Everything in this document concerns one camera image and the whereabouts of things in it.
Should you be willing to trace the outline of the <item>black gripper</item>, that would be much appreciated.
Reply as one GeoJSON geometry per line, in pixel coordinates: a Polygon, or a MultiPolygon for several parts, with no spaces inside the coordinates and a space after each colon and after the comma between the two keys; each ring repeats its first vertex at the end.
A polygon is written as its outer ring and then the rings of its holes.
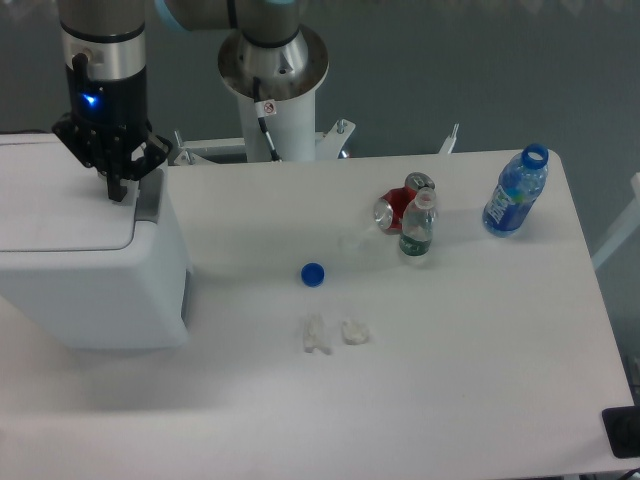
{"type": "Polygon", "coordinates": [[[66,67],[71,113],[52,132],[86,168],[106,175],[110,200],[121,202],[124,182],[138,182],[164,163],[173,146],[148,133],[147,70],[117,80],[92,79],[88,57],[66,67]]]}

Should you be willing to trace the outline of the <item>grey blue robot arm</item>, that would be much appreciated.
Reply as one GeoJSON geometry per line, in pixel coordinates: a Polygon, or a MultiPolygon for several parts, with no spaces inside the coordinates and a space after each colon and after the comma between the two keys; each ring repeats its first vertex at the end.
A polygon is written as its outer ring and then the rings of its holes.
{"type": "MultiPolygon", "coordinates": [[[[251,162],[317,157],[315,94],[329,68],[326,45],[302,23],[299,1],[159,1],[183,31],[224,30],[219,74],[235,95],[251,162]]],[[[121,201],[130,182],[162,163],[172,143],[148,117],[146,7],[141,1],[61,1],[70,109],[53,133],[121,201]]]]}

